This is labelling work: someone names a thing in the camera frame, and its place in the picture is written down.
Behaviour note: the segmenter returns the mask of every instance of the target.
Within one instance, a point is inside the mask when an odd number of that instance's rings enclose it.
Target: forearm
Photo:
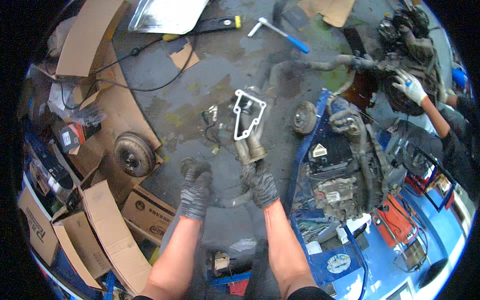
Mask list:
[[[193,258],[200,237],[200,222],[180,217],[168,246],[155,262],[140,293],[152,299],[178,299],[192,279]]]
[[[450,125],[448,125],[447,121],[445,121],[440,112],[438,112],[435,105],[433,105],[428,97],[425,97],[421,102],[421,106],[437,130],[438,136],[440,136],[440,138],[446,137],[450,131]]]
[[[317,286],[307,259],[279,200],[264,209],[269,260],[282,298],[295,290]]]
[[[457,96],[451,96],[451,95],[447,95],[447,102],[446,104],[450,105],[451,107],[453,108],[456,108],[456,102],[458,100],[458,97]]]

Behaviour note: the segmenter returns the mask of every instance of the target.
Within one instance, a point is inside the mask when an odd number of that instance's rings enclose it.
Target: metal gasket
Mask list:
[[[235,102],[235,106],[233,107],[233,112],[237,115],[237,120],[235,121],[235,131],[233,133],[233,139],[235,141],[240,141],[240,140],[243,140],[247,137],[250,136],[250,132],[252,132],[252,129],[255,125],[258,125],[260,124],[260,120],[262,118],[262,115],[264,113],[264,110],[265,110],[265,107],[267,106],[267,103],[258,99],[258,98],[255,98],[254,96],[252,95],[249,95],[247,94],[245,91],[243,90],[236,90],[235,91],[235,95],[237,96],[237,102]],[[240,103],[240,99],[245,96],[247,97],[249,100],[253,101],[253,102],[256,102],[259,106],[260,106],[260,113],[258,114],[258,117],[257,118],[254,118],[250,124],[250,126],[248,127],[248,129],[244,130],[241,134],[241,136],[238,136],[239,135],[239,123],[240,123],[240,114],[241,114],[241,107],[239,106],[239,103]]]

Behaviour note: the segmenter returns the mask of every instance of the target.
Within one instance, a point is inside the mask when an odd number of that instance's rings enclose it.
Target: blue handle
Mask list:
[[[297,39],[294,38],[293,36],[287,36],[287,40],[289,40],[293,45],[295,45],[295,47],[297,47],[298,49],[302,50],[303,53],[308,53],[308,52],[310,52],[310,50],[308,50],[307,46],[305,46],[304,44],[302,44],[299,40],[297,40]]]

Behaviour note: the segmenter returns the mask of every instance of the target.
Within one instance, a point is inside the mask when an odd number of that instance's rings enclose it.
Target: round sticker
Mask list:
[[[338,274],[348,269],[350,266],[350,256],[346,254],[336,254],[328,260],[327,270]]]

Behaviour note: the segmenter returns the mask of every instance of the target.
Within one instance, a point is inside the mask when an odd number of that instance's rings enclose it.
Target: person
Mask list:
[[[457,97],[453,91],[447,93],[442,82],[439,94],[439,102],[442,104],[439,105],[441,109],[437,109],[415,76],[404,70],[396,70],[396,73],[398,82],[392,83],[392,86],[425,110],[442,141],[442,163],[445,169],[465,189],[473,203],[478,205],[480,115],[476,103],[469,98]],[[443,104],[456,108],[458,112]]]
[[[154,263],[145,288],[134,300],[181,299],[192,280],[194,253],[212,194],[212,171],[209,164],[192,158],[184,159],[182,165],[188,167],[180,192],[180,219],[168,245]],[[240,178],[253,190],[253,201],[264,212],[269,263],[282,299],[333,299],[313,280],[267,164],[260,161],[243,166]]]

